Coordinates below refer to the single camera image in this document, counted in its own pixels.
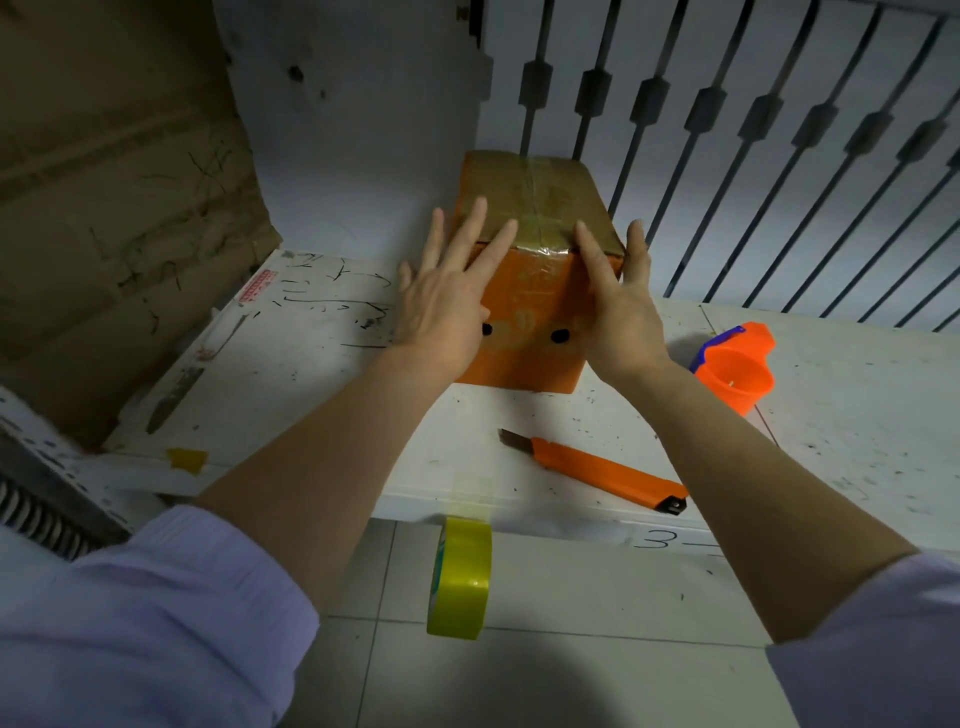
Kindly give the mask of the person's left hand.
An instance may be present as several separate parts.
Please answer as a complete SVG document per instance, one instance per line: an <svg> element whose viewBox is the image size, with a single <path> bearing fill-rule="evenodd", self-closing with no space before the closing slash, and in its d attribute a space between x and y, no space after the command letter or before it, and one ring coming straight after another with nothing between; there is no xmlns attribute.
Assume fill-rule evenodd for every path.
<svg viewBox="0 0 960 728"><path fill-rule="evenodd" d="M410 356L414 367L431 380L448 386L470 367L479 351L482 328L490 316L483 295L510 252L519 224L508 220L480 252L472 250L464 271L445 272L443 256L450 240L444 215L434 209L414 283L399 293L393 346Z"/></svg>

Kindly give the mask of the person's right hand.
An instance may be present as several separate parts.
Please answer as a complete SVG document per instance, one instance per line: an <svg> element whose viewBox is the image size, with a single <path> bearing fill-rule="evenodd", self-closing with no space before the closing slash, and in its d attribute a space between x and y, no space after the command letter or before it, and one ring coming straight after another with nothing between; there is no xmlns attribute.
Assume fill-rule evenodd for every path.
<svg viewBox="0 0 960 728"><path fill-rule="evenodd" d="M585 358L597 377L624 395L671 364L662 319L650 292L651 256L642 223L627 230L619 291L610 301L594 299L594 314L582 331Z"/></svg>

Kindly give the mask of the orange taped cardboard box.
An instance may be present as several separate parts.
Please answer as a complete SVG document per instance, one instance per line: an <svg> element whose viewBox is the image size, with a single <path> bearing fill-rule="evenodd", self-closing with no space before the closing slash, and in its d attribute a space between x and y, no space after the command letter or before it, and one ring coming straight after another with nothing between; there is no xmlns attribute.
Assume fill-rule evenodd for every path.
<svg viewBox="0 0 960 728"><path fill-rule="evenodd" d="M574 328L594 311L576 222L587 225L614 273L625 255L594 178L570 158L473 150L462 163L454 228L478 197L486 198L487 213L470 261L505 223L515 220L518 230L486 285L483 343L457 383L571 394L585 366Z"/></svg>

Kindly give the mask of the person's left forearm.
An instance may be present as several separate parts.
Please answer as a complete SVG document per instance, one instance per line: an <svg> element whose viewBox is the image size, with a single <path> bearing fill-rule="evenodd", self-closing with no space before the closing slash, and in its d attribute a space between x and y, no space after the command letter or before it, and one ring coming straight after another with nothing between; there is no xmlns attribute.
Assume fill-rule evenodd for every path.
<svg viewBox="0 0 960 728"><path fill-rule="evenodd" d="M387 347L192 505L257 543L328 613L404 448L469 363L426 341Z"/></svg>

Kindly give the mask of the person's right forearm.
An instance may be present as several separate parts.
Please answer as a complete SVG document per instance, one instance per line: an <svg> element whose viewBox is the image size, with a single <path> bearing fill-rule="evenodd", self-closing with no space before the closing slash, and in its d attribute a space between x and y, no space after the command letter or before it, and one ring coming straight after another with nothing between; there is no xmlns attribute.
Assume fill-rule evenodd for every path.
<svg viewBox="0 0 960 728"><path fill-rule="evenodd" d="M775 644L809 637L869 578L919 554L670 359L602 380L660 440Z"/></svg>

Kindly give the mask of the white board panel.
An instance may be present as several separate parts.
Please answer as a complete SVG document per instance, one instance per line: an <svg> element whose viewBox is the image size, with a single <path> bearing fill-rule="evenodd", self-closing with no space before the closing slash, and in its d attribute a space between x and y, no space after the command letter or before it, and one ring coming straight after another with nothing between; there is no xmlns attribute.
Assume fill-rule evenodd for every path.
<svg viewBox="0 0 960 728"><path fill-rule="evenodd" d="M482 0L212 3L283 247L417 261L490 90Z"/></svg>

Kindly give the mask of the black metal railing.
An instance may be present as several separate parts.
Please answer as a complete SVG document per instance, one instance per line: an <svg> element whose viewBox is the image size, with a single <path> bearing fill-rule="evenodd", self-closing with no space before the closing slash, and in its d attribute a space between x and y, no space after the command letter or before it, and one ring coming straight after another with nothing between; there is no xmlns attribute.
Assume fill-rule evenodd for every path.
<svg viewBox="0 0 960 728"><path fill-rule="evenodd" d="M544 0L522 155L638 217L667 298L960 320L960 17L883 0Z"/></svg>

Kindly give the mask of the orange and blue tape dispenser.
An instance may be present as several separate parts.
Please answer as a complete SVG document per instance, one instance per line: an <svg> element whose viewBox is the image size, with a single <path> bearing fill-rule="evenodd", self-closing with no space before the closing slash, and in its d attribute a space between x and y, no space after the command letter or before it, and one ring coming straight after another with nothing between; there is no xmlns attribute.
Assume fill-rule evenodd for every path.
<svg viewBox="0 0 960 728"><path fill-rule="evenodd" d="M766 324L744 322L703 343L689 370L721 402L746 417L775 387L767 363L775 347Z"/></svg>

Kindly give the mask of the orange utility knife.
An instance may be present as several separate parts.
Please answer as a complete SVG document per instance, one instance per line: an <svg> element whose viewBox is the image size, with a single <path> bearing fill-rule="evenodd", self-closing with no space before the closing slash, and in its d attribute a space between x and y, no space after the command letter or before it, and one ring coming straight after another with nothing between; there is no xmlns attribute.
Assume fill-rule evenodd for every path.
<svg viewBox="0 0 960 728"><path fill-rule="evenodd" d="M577 480L654 512L679 516L688 507L688 489L676 481L660 478L575 447L543 438L527 438L498 429L499 441L530 455L546 470Z"/></svg>

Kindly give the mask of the large brown cardboard sheet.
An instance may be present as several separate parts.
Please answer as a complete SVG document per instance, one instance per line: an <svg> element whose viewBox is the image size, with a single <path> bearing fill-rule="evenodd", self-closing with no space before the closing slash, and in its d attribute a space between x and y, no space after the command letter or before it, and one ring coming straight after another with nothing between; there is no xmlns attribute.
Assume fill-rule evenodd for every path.
<svg viewBox="0 0 960 728"><path fill-rule="evenodd" d="M211 0L0 0L0 385L98 448L279 248Z"/></svg>

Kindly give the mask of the yellow tape roll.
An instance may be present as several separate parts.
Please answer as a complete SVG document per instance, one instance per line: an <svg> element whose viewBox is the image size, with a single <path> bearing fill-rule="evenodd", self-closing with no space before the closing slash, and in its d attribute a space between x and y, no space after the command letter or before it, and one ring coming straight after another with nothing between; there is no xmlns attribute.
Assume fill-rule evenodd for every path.
<svg viewBox="0 0 960 728"><path fill-rule="evenodd" d="M493 530L448 516L441 528L429 590L426 633L475 641L484 626L493 564Z"/></svg>

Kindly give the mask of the person's left shirt sleeve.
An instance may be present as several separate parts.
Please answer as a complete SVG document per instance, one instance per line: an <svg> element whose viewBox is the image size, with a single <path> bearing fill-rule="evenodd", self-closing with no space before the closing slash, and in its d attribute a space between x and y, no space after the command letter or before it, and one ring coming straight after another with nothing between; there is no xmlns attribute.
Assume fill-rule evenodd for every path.
<svg viewBox="0 0 960 728"><path fill-rule="evenodd" d="M0 617L0 728L275 728L319 626L261 546L177 506Z"/></svg>

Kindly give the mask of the person's shirt sleeve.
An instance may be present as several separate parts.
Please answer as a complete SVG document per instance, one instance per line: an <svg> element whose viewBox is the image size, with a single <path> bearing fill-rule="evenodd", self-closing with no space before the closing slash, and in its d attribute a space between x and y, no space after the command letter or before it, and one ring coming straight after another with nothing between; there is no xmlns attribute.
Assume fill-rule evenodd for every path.
<svg viewBox="0 0 960 728"><path fill-rule="evenodd" d="M766 655L800 728L960 728L960 565L902 559Z"/></svg>
<svg viewBox="0 0 960 728"><path fill-rule="evenodd" d="M0 617L0 728L275 728L319 626L261 546L177 506Z"/></svg>

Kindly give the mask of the grey metal coil spring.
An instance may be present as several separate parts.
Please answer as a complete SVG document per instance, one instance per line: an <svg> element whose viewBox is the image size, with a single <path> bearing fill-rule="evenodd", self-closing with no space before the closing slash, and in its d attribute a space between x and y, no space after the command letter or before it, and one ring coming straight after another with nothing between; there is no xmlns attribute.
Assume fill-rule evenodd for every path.
<svg viewBox="0 0 960 728"><path fill-rule="evenodd" d="M0 475L0 527L67 562L104 547L57 509Z"/></svg>

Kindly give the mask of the person's right shirt sleeve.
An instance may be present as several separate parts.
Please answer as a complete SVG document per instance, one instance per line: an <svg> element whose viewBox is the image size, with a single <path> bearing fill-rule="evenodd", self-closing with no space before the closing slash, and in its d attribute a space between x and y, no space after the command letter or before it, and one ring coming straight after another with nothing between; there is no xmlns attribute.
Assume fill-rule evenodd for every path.
<svg viewBox="0 0 960 728"><path fill-rule="evenodd" d="M960 728L960 565L902 559L766 655L800 728Z"/></svg>

